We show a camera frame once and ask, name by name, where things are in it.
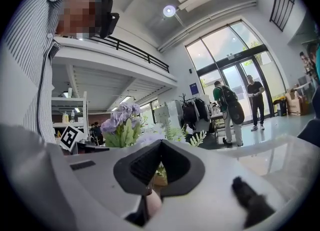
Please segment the person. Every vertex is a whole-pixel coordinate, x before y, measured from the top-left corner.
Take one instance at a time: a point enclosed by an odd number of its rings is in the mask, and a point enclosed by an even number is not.
[[[265,91],[265,88],[259,81],[254,81],[252,75],[247,75],[246,79],[248,80],[248,86],[246,87],[247,95],[251,99],[252,106],[252,118],[253,118],[253,127],[251,131],[256,131],[258,129],[258,109],[260,111],[260,129],[263,131],[264,120],[265,120],[265,105],[264,98],[262,93]]]
[[[92,128],[92,131],[93,131],[94,137],[97,140],[97,144],[102,145],[104,143],[104,136],[102,135],[100,125],[97,121],[94,123],[94,127]]]
[[[300,52],[300,57],[304,62],[305,74],[310,76],[313,87],[316,90],[319,86],[319,77],[316,70],[316,52],[317,52],[317,44],[311,42],[307,45],[307,54],[306,57],[303,52]]]
[[[0,43],[0,123],[23,126],[45,142],[56,143],[51,65],[61,46],[54,35],[99,32],[106,37],[111,7],[112,0],[21,2]]]
[[[224,120],[225,136],[226,136],[226,140],[224,141],[224,144],[226,144],[227,146],[232,146],[232,134],[231,134],[231,127],[230,127],[231,115],[228,110],[228,105],[226,104],[226,101],[224,100],[224,95],[223,95],[224,88],[223,87],[226,87],[230,91],[231,91],[231,89],[225,85],[222,85],[221,82],[218,80],[214,82],[214,87],[215,88],[213,90],[213,97],[214,97],[214,100],[217,101],[218,105],[220,106],[220,110],[222,112],[222,116],[223,116],[223,120]],[[242,140],[241,128],[242,128],[241,124],[233,123],[235,140],[236,140],[238,147],[243,146],[243,144],[244,144],[244,142]]]
[[[315,27],[315,34],[316,34],[316,40],[317,40],[317,47],[315,52],[315,69],[320,82],[320,29],[318,24],[315,24],[314,27]]]

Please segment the striped shirt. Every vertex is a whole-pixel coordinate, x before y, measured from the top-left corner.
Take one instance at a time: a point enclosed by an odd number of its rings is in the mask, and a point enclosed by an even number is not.
[[[55,143],[51,60],[63,0],[23,0],[0,43],[0,123],[19,125]]]

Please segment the large window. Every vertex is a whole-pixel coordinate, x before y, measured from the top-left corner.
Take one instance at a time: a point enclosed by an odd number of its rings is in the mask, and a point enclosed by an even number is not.
[[[155,116],[155,109],[159,108],[158,100],[151,101],[148,104],[140,106],[141,113],[140,116],[145,120],[145,125],[153,126],[153,124],[157,123]]]
[[[196,70],[214,63],[214,60],[201,40],[190,45],[187,49]]]
[[[186,47],[199,75],[203,91],[214,102],[214,82],[219,80],[237,95],[245,123],[252,121],[252,102],[247,95],[247,75],[265,88],[264,115],[274,116],[273,100],[285,86],[267,47],[244,22],[239,21],[199,38]]]
[[[260,40],[248,27],[242,22],[237,22],[202,37],[186,49],[195,69],[200,70],[213,64],[214,61],[218,62],[259,45],[261,45]]]
[[[231,28],[241,37],[249,49],[261,45],[259,39],[242,22],[231,25]]]
[[[245,45],[229,27],[212,33],[202,40],[208,47],[215,61],[220,61],[246,49]]]

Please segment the green shirt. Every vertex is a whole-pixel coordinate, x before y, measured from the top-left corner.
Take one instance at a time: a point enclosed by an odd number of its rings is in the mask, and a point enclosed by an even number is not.
[[[221,102],[221,89],[219,88],[214,88],[213,90],[213,97],[215,101],[220,101]],[[225,112],[227,110],[228,106],[227,105],[222,105],[221,106],[221,112]]]

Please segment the black trash can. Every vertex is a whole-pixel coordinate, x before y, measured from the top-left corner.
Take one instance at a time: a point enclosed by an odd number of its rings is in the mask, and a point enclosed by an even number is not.
[[[273,102],[276,105],[276,111],[278,113],[278,117],[283,117],[287,115],[287,101],[286,99],[277,99]]]

